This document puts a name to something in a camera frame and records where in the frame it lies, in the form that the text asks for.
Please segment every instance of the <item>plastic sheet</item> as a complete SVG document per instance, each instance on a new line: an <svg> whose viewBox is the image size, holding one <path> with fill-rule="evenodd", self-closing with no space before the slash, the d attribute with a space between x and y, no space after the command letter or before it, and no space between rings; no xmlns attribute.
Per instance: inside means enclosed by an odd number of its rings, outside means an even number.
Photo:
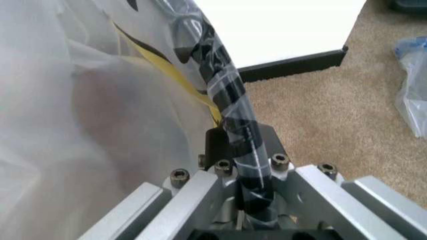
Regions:
<svg viewBox="0 0 427 240"><path fill-rule="evenodd" d="M142 182L194 173L221 119L249 223L276 226L251 105L192 1L8 1L0 53L0 239L76 239Z"/></svg>
<svg viewBox="0 0 427 240"><path fill-rule="evenodd" d="M395 106L419 138L427 138L427 37L401 40L395 55L407 72Z"/></svg>

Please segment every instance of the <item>beige carpet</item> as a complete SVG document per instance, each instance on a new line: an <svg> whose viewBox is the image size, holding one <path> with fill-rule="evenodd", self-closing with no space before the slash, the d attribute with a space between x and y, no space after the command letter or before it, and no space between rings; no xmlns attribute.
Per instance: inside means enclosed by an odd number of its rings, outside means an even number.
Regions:
<svg viewBox="0 0 427 240"><path fill-rule="evenodd" d="M259 122L272 125L297 166L330 162L347 179L373 175L427 208L427 140L394 106L406 73L393 47L426 36L427 17L368 0L341 67L246 84Z"/></svg>

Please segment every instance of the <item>bolt head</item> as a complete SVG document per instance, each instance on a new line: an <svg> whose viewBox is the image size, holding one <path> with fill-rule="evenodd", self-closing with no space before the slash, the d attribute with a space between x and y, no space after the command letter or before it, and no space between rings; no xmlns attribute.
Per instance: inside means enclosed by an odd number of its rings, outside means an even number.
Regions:
<svg viewBox="0 0 427 240"><path fill-rule="evenodd" d="M233 173L233 166L227 159L221 159L215 163L215 173L221 177L230 176Z"/></svg>
<svg viewBox="0 0 427 240"><path fill-rule="evenodd" d="M198 155L198 169L206 170L206 155L204 154Z"/></svg>
<svg viewBox="0 0 427 240"><path fill-rule="evenodd" d="M276 153L271 157L271 166L278 171L288 170L289 162L289 156L286 153Z"/></svg>
<svg viewBox="0 0 427 240"><path fill-rule="evenodd" d="M324 162L317 165L317 168L330 179L335 180L337 178L338 168L334 164Z"/></svg>
<svg viewBox="0 0 427 240"><path fill-rule="evenodd" d="M183 168L178 168L170 173L170 184L172 187L180 189L190 180L190 174Z"/></svg>

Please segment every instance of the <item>cable wrap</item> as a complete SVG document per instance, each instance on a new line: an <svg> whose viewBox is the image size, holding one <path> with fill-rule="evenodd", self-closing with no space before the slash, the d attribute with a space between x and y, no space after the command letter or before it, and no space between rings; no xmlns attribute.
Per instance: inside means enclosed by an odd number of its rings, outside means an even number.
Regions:
<svg viewBox="0 0 427 240"><path fill-rule="evenodd" d="M155 0L169 19L174 52L194 65L217 105L238 171L249 228L277 227L271 170L245 87L214 28L192 0Z"/></svg>

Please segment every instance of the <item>yellow strip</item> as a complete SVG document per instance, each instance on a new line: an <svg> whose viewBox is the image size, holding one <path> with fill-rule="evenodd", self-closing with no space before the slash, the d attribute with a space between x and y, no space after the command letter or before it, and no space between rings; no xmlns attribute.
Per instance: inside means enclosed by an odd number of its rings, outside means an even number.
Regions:
<svg viewBox="0 0 427 240"><path fill-rule="evenodd" d="M218 110L217 106L208 98L207 95L203 95L198 92L194 86L187 81L187 79L172 65L170 62L166 61L162 57L148 51L133 41L131 41L122 31L117 30L122 36L124 36L137 50L140 52L144 58L146 58L151 64L161 70L165 75L171 77L177 81L189 94L197 98L201 103L209 107L210 113L212 114L213 121L216 125L219 124L221 120L221 113Z"/></svg>

